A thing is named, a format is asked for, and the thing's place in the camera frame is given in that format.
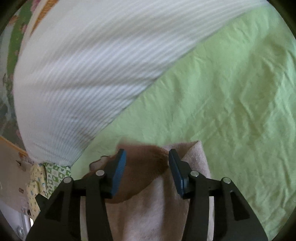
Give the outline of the beige knit sweater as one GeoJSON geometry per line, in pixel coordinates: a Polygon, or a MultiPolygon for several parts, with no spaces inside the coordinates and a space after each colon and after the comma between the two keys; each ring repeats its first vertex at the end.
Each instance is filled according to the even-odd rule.
{"type": "Polygon", "coordinates": [[[117,194],[106,200],[113,240],[181,240],[189,201],[175,188],[168,165],[169,150],[209,178],[208,162],[200,141],[164,147],[121,141],[127,153],[117,194]]]}

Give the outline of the yellow cartoon print blanket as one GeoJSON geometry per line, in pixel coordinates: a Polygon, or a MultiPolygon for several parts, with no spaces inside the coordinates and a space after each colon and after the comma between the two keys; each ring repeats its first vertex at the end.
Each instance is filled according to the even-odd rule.
{"type": "Polygon", "coordinates": [[[38,194],[48,198],[47,193],[47,175],[43,164],[34,164],[30,169],[30,180],[26,184],[28,204],[30,209],[30,217],[33,221],[36,220],[40,213],[40,208],[36,201],[38,194]]]}

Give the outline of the green patterned small pillow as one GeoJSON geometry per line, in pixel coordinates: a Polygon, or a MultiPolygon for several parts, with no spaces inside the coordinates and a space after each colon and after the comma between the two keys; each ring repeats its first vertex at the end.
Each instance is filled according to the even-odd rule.
{"type": "Polygon", "coordinates": [[[64,178],[71,176],[70,167],[59,166],[56,164],[44,163],[43,164],[46,171],[46,197],[50,198],[55,189],[63,181],[64,178]]]}

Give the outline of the green bed sheet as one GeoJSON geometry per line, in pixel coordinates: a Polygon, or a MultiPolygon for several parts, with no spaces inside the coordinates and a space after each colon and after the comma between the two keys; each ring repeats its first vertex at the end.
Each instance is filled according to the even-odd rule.
{"type": "Polygon", "coordinates": [[[200,140],[212,177],[234,181],[273,239],[295,208],[295,38],[278,11],[253,9],[198,44],[96,135],[73,178],[122,138],[200,140]]]}

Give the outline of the white striped pillow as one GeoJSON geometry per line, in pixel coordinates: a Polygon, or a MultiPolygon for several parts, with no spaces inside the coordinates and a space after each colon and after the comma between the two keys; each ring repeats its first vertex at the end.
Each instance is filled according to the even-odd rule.
{"type": "Polygon", "coordinates": [[[265,1],[58,1],[18,58],[13,94],[29,158],[72,166],[175,61],[265,1]]]}

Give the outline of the gold framed headboard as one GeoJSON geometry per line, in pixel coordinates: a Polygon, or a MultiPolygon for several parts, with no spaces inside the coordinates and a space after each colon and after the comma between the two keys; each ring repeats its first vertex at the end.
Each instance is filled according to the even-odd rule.
{"type": "Polygon", "coordinates": [[[58,3],[59,0],[47,0],[47,1],[41,1],[37,6],[37,13],[36,16],[34,16],[33,20],[33,27],[30,32],[30,35],[33,34],[34,30],[38,27],[40,22],[44,19],[46,14],[55,6],[56,3],[58,3]]]}

